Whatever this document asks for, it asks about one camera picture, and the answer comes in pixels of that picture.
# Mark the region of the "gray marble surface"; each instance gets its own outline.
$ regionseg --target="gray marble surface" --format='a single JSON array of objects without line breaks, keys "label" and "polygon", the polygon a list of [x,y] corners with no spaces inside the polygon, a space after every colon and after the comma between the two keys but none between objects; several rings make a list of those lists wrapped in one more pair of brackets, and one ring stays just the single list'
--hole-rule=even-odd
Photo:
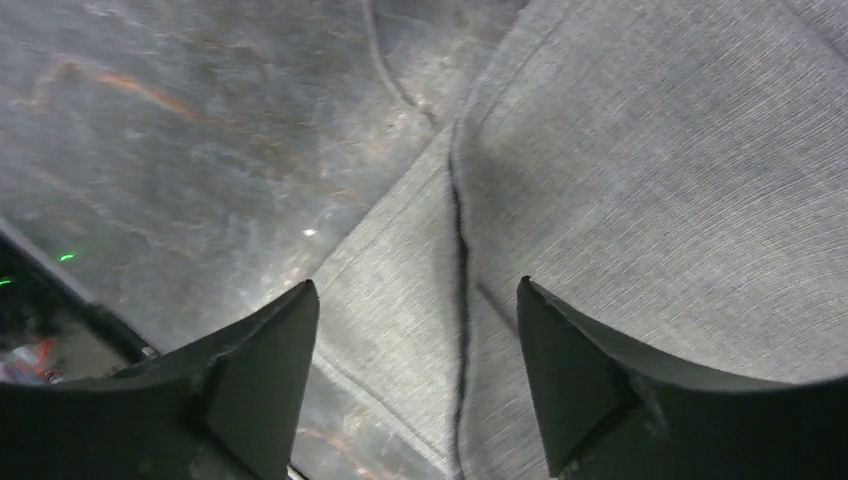
[{"label": "gray marble surface", "polygon": [[178,348],[308,278],[522,5],[0,0],[0,215]]}]

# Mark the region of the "gray fabric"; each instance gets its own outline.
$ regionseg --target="gray fabric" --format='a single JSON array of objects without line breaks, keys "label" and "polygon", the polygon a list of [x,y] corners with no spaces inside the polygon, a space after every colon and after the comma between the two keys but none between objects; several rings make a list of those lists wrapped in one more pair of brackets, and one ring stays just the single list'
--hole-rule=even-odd
[{"label": "gray fabric", "polygon": [[[526,274],[706,365],[796,382],[848,369],[848,72],[833,34],[845,15],[808,10],[543,0],[522,12],[453,144],[471,296],[489,298],[470,325],[503,344],[472,354],[472,377],[515,355],[502,338]],[[530,400],[491,391],[489,375],[462,434],[510,441],[465,450],[466,471],[540,478],[515,476],[539,458]]]},{"label": "gray fabric", "polygon": [[443,471],[459,344],[448,140],[436,137],[313,277],[315,365]]},{"label": "gray fabric", "polygon": [[[522,11],[451,140],[470,251],[466,478],[546,476],[514,331],[522,275],[716,368],[848,369],[846,26],[834,0]],[[317,277],[319,363],[438,461],[464,316],[445,142]]]}]

